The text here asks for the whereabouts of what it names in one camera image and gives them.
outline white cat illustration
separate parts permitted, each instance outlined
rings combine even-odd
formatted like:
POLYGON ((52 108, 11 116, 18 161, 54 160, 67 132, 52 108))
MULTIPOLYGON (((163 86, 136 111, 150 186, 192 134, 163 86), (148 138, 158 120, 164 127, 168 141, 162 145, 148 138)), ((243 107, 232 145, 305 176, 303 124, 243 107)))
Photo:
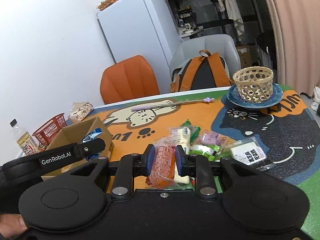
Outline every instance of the white cat illustration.
MULTIPOLYGON (((173 102, 171 100, 163 100, 160 102, 141 104, 139 106, 145 106, 145 105, 156 106, 156 105, 172 104, 172 103, 173 102)), ((166 107, 153 108, 153 109, 147 109, 147 110, 139 110, 135 112, 131 111, 132 107, 133 106, 129 106, 127 108, 117 110, 109 114, 102 122, 107 126, 111 124, 127 122, 128 128, 140 127, 140 126, 149 124, 151 122, 154 122, 161 115, 176 111, 178 106, 166 106, 166 107)))

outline silver bolt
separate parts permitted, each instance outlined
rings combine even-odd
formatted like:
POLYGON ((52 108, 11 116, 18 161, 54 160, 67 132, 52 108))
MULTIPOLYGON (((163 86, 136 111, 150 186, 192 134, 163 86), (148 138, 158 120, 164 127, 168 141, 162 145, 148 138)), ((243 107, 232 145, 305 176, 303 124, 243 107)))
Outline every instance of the silver bolt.
POLYGON ((115 187, 113 190, 112 190, 112 193, 113 194, 116 194, 116 195, 124 195, 128 192, 128 189, 126 187, 115 187))
POLYGON ((169 197, 169 194, 168 193, 161 193, 160 197, 169 197))
POLYGON ((200 193, 202 195, 213 195, 214 193, 216 193, 216 190, 213 188, 213 187, 203 187, 201 190, 200 190, 200 193))

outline gray chair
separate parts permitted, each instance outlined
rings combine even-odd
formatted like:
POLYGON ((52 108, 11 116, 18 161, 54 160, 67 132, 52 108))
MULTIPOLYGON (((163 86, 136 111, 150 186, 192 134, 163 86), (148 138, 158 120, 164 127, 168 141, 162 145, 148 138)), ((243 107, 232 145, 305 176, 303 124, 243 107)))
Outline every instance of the gray chair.
POLYGON ((176 68, 189 59, 198 57, 201 49, 206 49, 210 53, 219 52, 219 55, 225 59, 230 77, 241 69, 240 58, 232 37, 227 34, 214 34, 181 43, 169 65, 171 78, 176 68))

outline human hand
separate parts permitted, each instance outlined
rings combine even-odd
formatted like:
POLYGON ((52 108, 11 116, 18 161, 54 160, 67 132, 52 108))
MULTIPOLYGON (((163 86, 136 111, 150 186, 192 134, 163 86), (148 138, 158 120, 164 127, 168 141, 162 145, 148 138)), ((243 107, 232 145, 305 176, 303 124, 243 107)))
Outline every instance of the human hand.
POLYGON ((19 236, 26 230, 20 214, 0 214, 0 234, 4 238, 19 236))

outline pink curtain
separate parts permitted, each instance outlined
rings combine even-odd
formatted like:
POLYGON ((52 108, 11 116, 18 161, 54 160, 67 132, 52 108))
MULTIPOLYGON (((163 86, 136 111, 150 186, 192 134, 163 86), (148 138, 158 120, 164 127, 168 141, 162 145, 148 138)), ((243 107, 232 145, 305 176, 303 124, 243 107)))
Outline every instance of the pink curtain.
POLYGON ((320 85, 320 0, 267 0, 278 81, 310 96, 320 85))

